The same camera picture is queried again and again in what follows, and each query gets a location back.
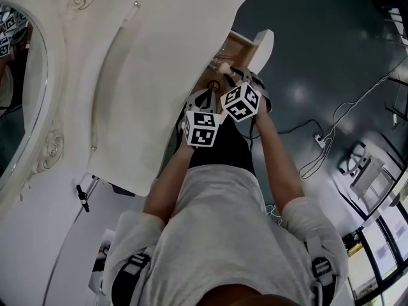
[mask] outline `hand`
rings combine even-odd
[[[183,139],[181,141],[180,147],[177,150],[177,153],[182,154],[186,157],[191,157],[194,153],[194,149],[192,146],[187,144],[186,136],[184,132],[181,133]]]
[[[11,62],[10,54],[0,59],[0,68],[5,68],[9,62]]]
[[[266,107],[266,99],[264,96],[261,96],[261,101],[259,101],[258,115],[267,115],[268,109]]]
[[[266,99],[264,96],[262,96],[261,101],[259,101],[258,114],[256,115],[256,127],[259,130],[259,127],[270,121],[271,119],[269,118],[268,108],[266,107]]]

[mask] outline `gray floor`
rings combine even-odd
[[[267,28],[275,33],[272,56],[260,77],[270,93],[277,129],[291,129],[315,118],[327,134],[336,107],[358,99],[407,55],[404,48],[384,40],[392,30],[386,26],[371,0],[247,0],[233,28],[248,38]],[[400,71],[401,79],[408,79],[404,75]],[[349,185],[338,176],[340,158],[364,138],[386,148],[381,133],[389,136],[400,152],[406,152],[408,126],[392,131],[392,116],[384,109],[385,103],[394,103],[397,90],[397,84],[385,82],[351,111],[338,126],[321,170],[304,182],[307,194],[319,198],[342,234],[355,229],[359,220],[333,188],[334,177],[343,189]],[[402,111],[406,90],[401,88],[397,104]],[[249,123],[240,125],[239,130],[247,133]],[[299,168],[319,155],[321,150],[313,140],[318,132],[316,125],[309,124],[281,136]],[[254,144],[253,157],[259,184],[269,202],[272,196],[259,141]]]

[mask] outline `white cable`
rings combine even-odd
[[[265,205],[266,207],[266,214],[268,215],[268,217],[270,217],[271,215],[273,215],[274,217],[281,217],[280,215],[275,215],[273,214],[273,211],[276,209],[276,203],[273,205]]]
[[[324,160],[324,159],[326,158],[326,156],[328,155],[328,151],[330,151],[330,147],[332,147],[331,145],[332,145],[332,143],[333,143],[333,140],[332,140],[331,137],[329,137],[327,140],[331,140],[331,142],[330,142],[330,144],[324,146],[324,148],[322,149],[322,151],[321,151],[321,153],[319,154],[319,156],[318,156],[317,158],[315,158],[315,160],[309,162],[308,164],[306,164],[305,166],[302,166],[302,167],[300,168],[300,170],[299,170],[299,176],[300,176],[300,178],[301,178],[302,180],[307,179],[308,177],[305,178],[305,176],[306,176],[310,171],[312,171],[312,170],[319,164],[319,162],[320,162],[321,160]],[[308,165],[310,165],[310,164],[312,164],[312,163],[314,163],[314,164],[313,164],[303,175],[301,175],[300,172],[302,172],[302,170],[303,170],[304,168],[306,168]]]
[[[408,58],[408,55],[402,59],[402,61],[400,63],[398,63],[387,75],[385,75],[384,77],[382,77],[377,83],[375,83],[366,93],[364,93],[362,95],[362,97],[360,99],[358,99],[355,102],[344,102],[342,103],[334,112],[333,114],[333,127],[331,128],[331,131],[328,133],[328,135],[323,138],[323,141],[326,142],[326,140],[328,139],[328,137],[330,137],[330,135],[332,134],[332,132],[334,131],[334,129],[337,127],[337,125],[340,123],[340,121],[349,114],[350,110],[353,109],[363,98],[365,98],[367,96],[367,94],[369,94],[372,90],[374,90],[379,84],[381,84],[382,82],[384,82],[385,80],[387,80],[387,78],[389,78],[393,72],[398,68],[399,65],[401,65],[406,59]],[[348,109],[348,111],[342,115],[338,121],[335,122],[335,118],[336,118],[336,113],[340,110],[340,108],[344,105],[352,105],[352,107],[350,107],[350,109]]]
[[[408,58],[408,56],[406,56],[405,58],[403,58],[386,76],[382,77],[382,78],[381,78],[377,83],[375,83],[366,93],[364,93],[360,99],[358,99],[358,100],[355,101],[355,102],[344,102],[344,103],[342,103],[342,104],[335,110],[335,112],[334,112],[334,114],[333,114],[333,118],[332,118],[332,127],[331,127],[331,130],[330,130],[330,132],[328,133],[328,135],[326,135],[326,136],[323,138],[323,142],[324,142],[324,143],[327,143],[328,140],[331,140],[331,142],[330,142],[328,145],[326,144],[326,145],[324,146],[324,149],[322,150],[322,152],[320,153],[320,155],[319,155],[317,158],[315,158],[313,161],[309,162],[308,164],[306,164],[305,166],[303,166],[303,167],[300,168],[300,170],[299,170],[299,176],[300,176],[300,178],[301,178],[302,180],[306,180],[306,179],[310,178],[313,174],[315,174],[315,172],[317,172],[317,171],[320,169],[320,167],[321,167],[322,164],[324,163],[324,160],[326,159],[327,155],[330,153],[330,149],[332,148],[332,145],[333,145],[333,142],[334,142],[334,137],[335,137],[335,135],[336,135],[335,128],[336,128],[337,125],[340,123],[340,121],[341,121],[345,116],[347,116],[347,115],[349,114],[349,112],[351,111],[351,109],[353,109],[354,107],[356,107],[357,104],[358,104],[362,99],[364,99],[372,90],[374,90],[379,84],[381,84],[382,82],[384,82],[385,80],[387,80],[387,78],[389,78],[389,77],[393,74],[393,72],[394,72],[407,58]],[[351,105],[351,107],[347,110],[347,112],[346,112],[344,115],[342,115],[337,121],[335,121],[337,112],[338,112],[338,111],[342,108],[342,106],[344,106],[344,105]],[[309,176],[306,177],[306,175],[307,175],[310,171],[312,171],[312,170],[319,164],[320,161],[321,161],[321,163],[320,163],[319,167],[317,168],[317,170],[315,170],[315,171],[312,172]],[[312,165],[303,175],[301,175],[301,174],[300,174],[301,171],[302,171],[304,168],[308,167],[310,164],[313,164],[313,165]]]
[[[327,147],[327,149],[326,149],[326,152],[324,153],[323,158],[321,158],[320,160],[318,160],[318,161],[316,162],[316,164],[315,164],[311,169],[309,169],[306,173],[303,174],[303,176],[301,177],[302,180],[309,179],[309,178],[310,178],[311,176],[313,176],[313,175],[320,169],[320,167],[323,165],[324,160],[325,160],[326,157],[329,155],[330,149],[332,148],[333,140],[334,140],[334,135],[333,135],[333,139],[332,139],[331,137],[329,137],[329,139],[327,139],[327,140],[331,140],[331,142],[329,143],[329,145],[328,145],[328,147]],[[319,165],[319,167],[318,167],[315,171],[313,171],[309,176],[306,177],[306,175],[307,175],[315,166],[317,166],[320,161],[321,161],[321,164]]]

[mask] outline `black shorts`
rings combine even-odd
[[[220,125],[212,147],[199,147],[194,151],[189,168],[210,164],[236,166],[255,175],[248,143],[231,117]]]

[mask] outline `shoulder strap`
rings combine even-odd
[[[131,256],[127,263],[122,266],[112,285],[112,303],[115,306],[130,305],[141,273],[149,262],[150,257],[140,253]]]
[[[307,250],[312,259],[312,271],[316,278],[313,284],[317,288],[317,305],[329,306],[334,298],[336,288],[336,276],[327,258],[323,257],[323,248],[319,236],[308,238]]]

